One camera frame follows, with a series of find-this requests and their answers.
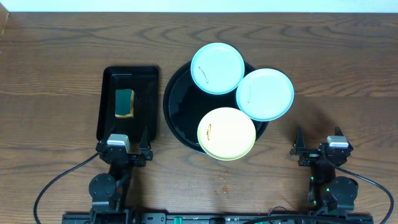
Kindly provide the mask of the rectangular black tray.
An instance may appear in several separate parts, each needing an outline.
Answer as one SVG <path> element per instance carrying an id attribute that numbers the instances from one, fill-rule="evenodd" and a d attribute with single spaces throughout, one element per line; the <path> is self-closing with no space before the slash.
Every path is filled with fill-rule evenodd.
<path id="1" fill-rule="evenodd" d="M 134 91 L 134 116 L 115 117 L 116 90 Z M 156 66 L 111 66 L 105 68 L 101 87 L 97 140 L 109 133 L 125 134 L 131 143 L 139 143 L 145 127 L 153 141 L 159 111 L 159 70 Z"/>

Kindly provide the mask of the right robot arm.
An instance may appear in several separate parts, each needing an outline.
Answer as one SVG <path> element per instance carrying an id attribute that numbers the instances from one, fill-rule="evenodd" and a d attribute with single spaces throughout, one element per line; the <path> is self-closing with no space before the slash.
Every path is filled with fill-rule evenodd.
<path id="1" fill-rule="evenodd" d="M 317 149 L 305 146 L 302 128 L 298 128 L 290 154 L 298 156 L 298 165 L 311 169 L 308 200 L 310 214 L 345 216 L 354 210 L 358 183 L 349 177 L 336 176 L 336 169 L 347 162 L 353 150 L 339 127 Z"/>

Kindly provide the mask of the round black tray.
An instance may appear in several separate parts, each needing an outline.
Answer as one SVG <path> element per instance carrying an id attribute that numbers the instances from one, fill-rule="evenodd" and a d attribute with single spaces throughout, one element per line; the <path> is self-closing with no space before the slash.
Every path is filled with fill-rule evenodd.
<path id="1" fill-rule="evenodd" d="M 172 134 L 190 149 L 204 153 L 197 138 L 197 128 L 208 112 L 223 107 L 237 109 L 236 90 L 212 95 L 193 81 L 191 63 L 180 67 L 167 84 L 163 98 L 165 121 Z"/>

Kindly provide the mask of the light blue plate top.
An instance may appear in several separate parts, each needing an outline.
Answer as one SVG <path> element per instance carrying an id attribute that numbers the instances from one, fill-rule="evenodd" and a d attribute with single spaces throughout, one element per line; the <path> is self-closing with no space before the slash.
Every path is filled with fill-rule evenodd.
<path id="1" fill-rule="evenodd" d="M 221 42 L 200 48 L 190 66 L 196 86 L 212 95 L 233 91 L 243 79 L 244 71 L 242 55 L 236 48 Z"/>

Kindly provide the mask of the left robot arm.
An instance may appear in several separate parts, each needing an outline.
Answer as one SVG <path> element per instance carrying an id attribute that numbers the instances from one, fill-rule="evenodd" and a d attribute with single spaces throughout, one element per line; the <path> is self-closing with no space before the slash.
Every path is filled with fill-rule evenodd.
<path id="1" fill-rule="evenodd" d="M 144 167 L 153 159 L 149 130 L 144 128 L 139 154 L 130 154 L 130 140 L 125 134 L 109 133 L 96 146 L 99 158 L 109 164 L 109 171 L 96 175 L 89 184 L 92 198 L 90 223 L 131 223 L 132 210 L 126 208 L 127 191 L 135 167 Z"/>

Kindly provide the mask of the yellow plate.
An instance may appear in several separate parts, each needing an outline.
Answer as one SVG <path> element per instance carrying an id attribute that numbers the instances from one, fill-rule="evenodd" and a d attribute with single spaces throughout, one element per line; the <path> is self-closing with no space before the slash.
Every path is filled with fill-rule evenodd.
<path id="1" fill-rule="evenodd" d="M 245 113 L 217 108 L 201 119 L 197 128 L 200 147 L 211 157 L 233 161 L 245 156 L 256 141 L 256 129 Z"/>

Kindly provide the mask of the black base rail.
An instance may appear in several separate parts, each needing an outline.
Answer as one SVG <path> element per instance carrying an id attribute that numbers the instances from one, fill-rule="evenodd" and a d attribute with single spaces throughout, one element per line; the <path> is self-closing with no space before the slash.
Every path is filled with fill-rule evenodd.
<path id="1" fill-rule="evenodd" d="M 62 224 L 244 224 L 244 223 L 373 223 L 373 217 L 308 216 L 293 214 L 262 215 L 186 215 L 165 213 L 64 214 Z"/>

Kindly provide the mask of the green yellow sponge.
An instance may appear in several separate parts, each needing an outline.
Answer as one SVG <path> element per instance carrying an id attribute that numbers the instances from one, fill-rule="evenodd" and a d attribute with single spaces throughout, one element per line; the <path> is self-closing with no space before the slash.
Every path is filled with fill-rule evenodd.
<path id="1" fill-rule="evenodd" d="M 134 116 L 134 91 L 132 89 L 116 90 L 115 117 L 130 118 Z"/>

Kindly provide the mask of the light blue plate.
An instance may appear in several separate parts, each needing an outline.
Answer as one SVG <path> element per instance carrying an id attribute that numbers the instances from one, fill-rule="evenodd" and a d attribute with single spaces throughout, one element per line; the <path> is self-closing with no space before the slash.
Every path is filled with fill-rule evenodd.
<path id="1" fill-rule="evenodd" d="M 212 95 L 233 91 L 243 79 L 244 71 L 242 55 L 236 48 L 221 42 L 200 48 L 190 66 L 196 86 Z"/>
<path id="2" fill-rule="evenodd" d="M 256 121 L 272 121 L 284 115 L 294 101 L 294 86 L 279 70 L 262 68 L 250 72 L 238 85 L 238 108 Z"/>

